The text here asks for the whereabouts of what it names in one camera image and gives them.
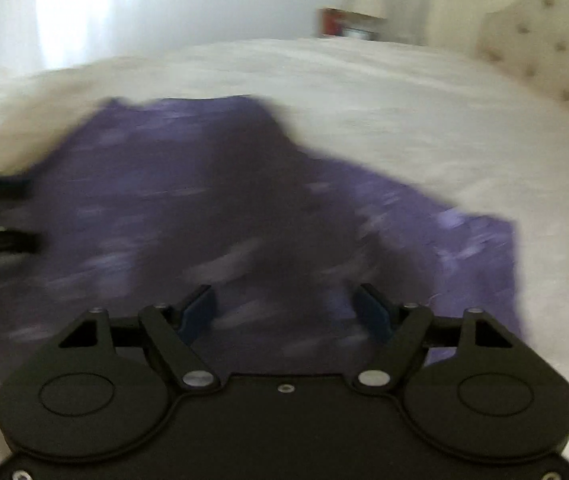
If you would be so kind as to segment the purple patterned hoodie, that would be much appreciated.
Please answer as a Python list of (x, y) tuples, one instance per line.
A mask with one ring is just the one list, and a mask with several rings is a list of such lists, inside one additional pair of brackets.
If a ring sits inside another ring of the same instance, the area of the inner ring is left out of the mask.
[(0, 224), (45, 247), (0, 257), (0, 378), (86, 310), (132, 315), (201, 285), (218, 311), (196, 350), (219, 374), (357, 370), (362, 283), (519, 329), (509, 222), (306, 152), (255, 100), (111, 101), (25, 177)]

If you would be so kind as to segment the white window curtain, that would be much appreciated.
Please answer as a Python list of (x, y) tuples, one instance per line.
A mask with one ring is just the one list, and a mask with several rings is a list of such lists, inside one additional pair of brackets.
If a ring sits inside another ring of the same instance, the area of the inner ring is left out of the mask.
[(109, 58), (134, 36), (140, 0), (0, 0), (0, 86)]

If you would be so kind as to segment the white bed cover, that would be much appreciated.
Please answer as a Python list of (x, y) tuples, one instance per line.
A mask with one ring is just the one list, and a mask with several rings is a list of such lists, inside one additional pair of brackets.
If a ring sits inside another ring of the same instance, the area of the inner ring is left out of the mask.
[(306, 152), (509, 222), (515, 332), (569, 380), (569, 112), (486, 64), (333, 38), (50, 70), (0, 86), (0, 174), (25, 176), (111, 101), (235, 96), (260, 102)]

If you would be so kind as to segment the small desk clock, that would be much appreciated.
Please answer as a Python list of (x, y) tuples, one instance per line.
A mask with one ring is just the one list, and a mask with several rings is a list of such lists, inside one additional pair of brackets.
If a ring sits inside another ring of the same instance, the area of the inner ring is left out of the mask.
[(342, 36), (367, 41), (377, 40), (377, 32), (375, 30), (356, 26), (344, 26), (342, 28)]

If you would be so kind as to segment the red box on nightstand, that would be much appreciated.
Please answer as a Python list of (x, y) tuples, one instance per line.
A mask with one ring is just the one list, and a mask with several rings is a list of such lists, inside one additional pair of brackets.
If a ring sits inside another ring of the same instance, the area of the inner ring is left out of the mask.
[(346, 13), (341, 9), (322, 8), (319, 15), (319, 35), (322, 37), (343, 37)]

